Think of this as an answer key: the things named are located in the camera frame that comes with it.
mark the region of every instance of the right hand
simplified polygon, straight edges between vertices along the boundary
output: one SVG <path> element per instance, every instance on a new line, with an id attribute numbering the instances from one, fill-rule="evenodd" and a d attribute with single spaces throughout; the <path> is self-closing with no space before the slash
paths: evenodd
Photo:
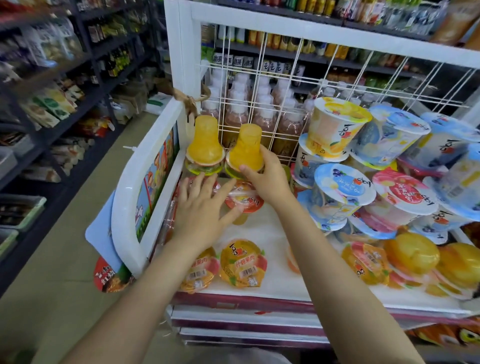
<path id="1" fill-rule="evenodd" d="M 275 208 L 276 204 L 284 201 L 292 192 L 278 157 L 263 145 L 260 145 L 260 152 L 265 162 L 265 171 L 262 174 L 246 165 L 241 165 L 240 171 L 253 183 L 260 197 Z"/>

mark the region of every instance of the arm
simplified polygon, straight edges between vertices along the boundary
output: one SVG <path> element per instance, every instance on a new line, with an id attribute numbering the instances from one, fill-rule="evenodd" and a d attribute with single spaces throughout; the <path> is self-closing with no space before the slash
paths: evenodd
<path id="1" fill-rule="evenodd" d="M 172 240 L 124 294 L 61 361 L 73 363 L 141 363 L 166 306 L 192 262 L 242 213 L 232 209 L 220 218 L 220 207 L 235 184 L 226 183 L 211 197 L 216 175 L 203 186 L 198 176 L 187 193 L 188 178 L 180 186 Z"/>
<path id="2" fill-rule="evenodd" d="M 322 327 L 343 364 L 423 363 L 382 303 L 345 264 L 288 188 L 278 158 L 262 147 L 264 174 L 240 169 L 275 209 Z"/>

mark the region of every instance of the hand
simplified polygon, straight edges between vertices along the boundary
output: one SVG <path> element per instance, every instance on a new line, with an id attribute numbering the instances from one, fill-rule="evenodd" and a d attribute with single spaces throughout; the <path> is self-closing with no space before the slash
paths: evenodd
<path id="1" fill-rule="evenodd" d="M 198 254 L 212 246 L 244 209 L 243 206 L 236 206 L 220 217 L 220 208 L 237 180 L 228 181 L 212 196 L 217 175 L 208 177 L 202 185 L 204 177 L 205 174 L 200 173 L 190 189 L 188 177 L 181 182 L 173 236 L 189 249 L 197 249 Z"/>
<path id="2" fill-rule="evenodd" d="M 253 183 L 260 197 L 276 208 L 277 204 L 292 193 L 288 186 L 285 170 L 278 157 L 263 145 L 260 145 L 260 152 L 265 162 L 263 174 L 257 173 L 245 165 L 240 166 L 240 171 Z"/>

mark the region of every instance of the tiled floor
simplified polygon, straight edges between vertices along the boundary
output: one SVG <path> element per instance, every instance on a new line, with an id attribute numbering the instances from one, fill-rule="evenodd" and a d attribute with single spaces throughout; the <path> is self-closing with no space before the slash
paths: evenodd
<path id="1" fill-rule="evenodd" d="M 36 349 L 34 364 L 57 363 L 117 300 L 92 283 L 98 253 L 84 233 L 132 154 L 123 146 L 138 145 L 155 119 L 145 113 L 128 125 L 0 299 L 0 353 Z M 157 332 L 144 363 L 184 363 L 204 350 L 168 332 Z"/>

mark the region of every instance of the left hand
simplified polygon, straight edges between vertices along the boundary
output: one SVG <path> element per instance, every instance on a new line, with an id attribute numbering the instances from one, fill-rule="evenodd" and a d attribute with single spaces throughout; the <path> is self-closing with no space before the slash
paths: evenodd
<path id="1" fill-rule="evenodd" d="M 231 179 L 212 196 L 217 175 L 208 177 L 202 185 L 204 177 L 205 174 L 200 173 L 190 190 L 188 177 L 181 182 L 173 235 L 177 243 L 196 249 L 198 254 L 212 246 L 223 230 L 243 212 L 242 206 L 236 206 L 220 217 L 220 208 L 237 180 Z"/>

